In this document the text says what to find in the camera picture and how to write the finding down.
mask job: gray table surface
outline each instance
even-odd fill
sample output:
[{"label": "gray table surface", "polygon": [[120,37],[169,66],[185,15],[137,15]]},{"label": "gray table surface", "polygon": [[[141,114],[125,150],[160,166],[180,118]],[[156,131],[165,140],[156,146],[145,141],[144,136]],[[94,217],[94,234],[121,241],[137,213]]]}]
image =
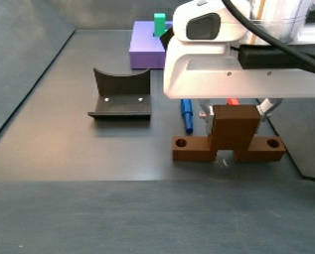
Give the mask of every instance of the gray table surface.
[{"label": "gray table surface", "polygon": [[315,98],[285,99],[271,122],[302,175],[315,178]]},{"label": "gray table surface", "polygon": [[161,70],[151,122],[86,115],[92,69],[131,73],[129,41],[131,31],[77,31],[0,134],[0,253],[315,253],[315,182],[289,156],[172,161],[184,125]]},{"label": "gray table surface", "polygon": [[[131,31],[77,31],[0,134],[0,181],[301,179],[285,156],[279,163],[238,164],[220,152],[212,163],[172,160],[172,137],[185,135],[180,101],[163,92],[163,70],[152,71],[151,121],[94,121],[93,68],[133,73]],[[198,117],[195,135],[206,135]],[[259,135],[274,135],[263,123]]]}]

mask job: green block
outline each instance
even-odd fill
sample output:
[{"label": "green block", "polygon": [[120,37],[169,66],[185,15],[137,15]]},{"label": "green block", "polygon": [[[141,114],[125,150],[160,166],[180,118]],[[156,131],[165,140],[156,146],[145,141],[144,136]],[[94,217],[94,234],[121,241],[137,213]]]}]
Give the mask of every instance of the green block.
[{"label": "green block", "polygon": [[161,37],[165,33],[165,13],[155,13],[155,37]]}]

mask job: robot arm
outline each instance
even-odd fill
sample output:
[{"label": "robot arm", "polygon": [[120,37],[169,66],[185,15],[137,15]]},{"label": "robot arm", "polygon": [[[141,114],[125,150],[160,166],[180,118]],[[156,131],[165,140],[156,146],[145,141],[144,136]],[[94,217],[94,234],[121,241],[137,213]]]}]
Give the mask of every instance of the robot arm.
[{"label": "robot arm", "polygon": [[[248,2],[234,2],[247,16]],[[210,14],[222,18],[208,18]],[[200,24],[210,32],[192,32]],[[243,37],[246,28],[222,1],[196,0],[180,6],[173,26],[176,36],[168,47],[164,75],[164,91],[171,98],[315,97],[315,73],[298,68],[242,68],[231,43]]]}]

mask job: purple block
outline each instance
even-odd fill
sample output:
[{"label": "purple block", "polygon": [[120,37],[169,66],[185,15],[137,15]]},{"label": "purple block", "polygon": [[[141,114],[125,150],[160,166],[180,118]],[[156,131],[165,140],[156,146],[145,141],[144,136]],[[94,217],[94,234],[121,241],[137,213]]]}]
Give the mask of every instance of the purple block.
[{"label": "purple block", "polygon": [[[167,29],[171,27],[172,22],[167,22]],[[153,32],[153,21],[135,22],[129,50],[132,68],[164,68],[165,50]]]}]

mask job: brown wooden block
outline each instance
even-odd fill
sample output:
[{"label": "brown wooden block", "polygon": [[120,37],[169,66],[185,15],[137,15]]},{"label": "brown wooden block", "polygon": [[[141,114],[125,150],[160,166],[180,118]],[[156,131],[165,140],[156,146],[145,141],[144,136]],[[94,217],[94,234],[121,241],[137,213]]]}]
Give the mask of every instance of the brown wooden block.
[{"label": "brown wooden block", "polygon": [[210,136],[214,150],[247,148],[259,126],[260,116],[255,105],[216,105],[215,125]]},{"label": "brown wooden block", "polygon": [[175,137],[173,160],[189,162],[210,162],[216,159],[211,151],[208,137]]},{"label": "brown wooden block", "polygon": [[238,162],[278,162],[286,148],[279,137],[254,137],[248,149],[235,153]]}]

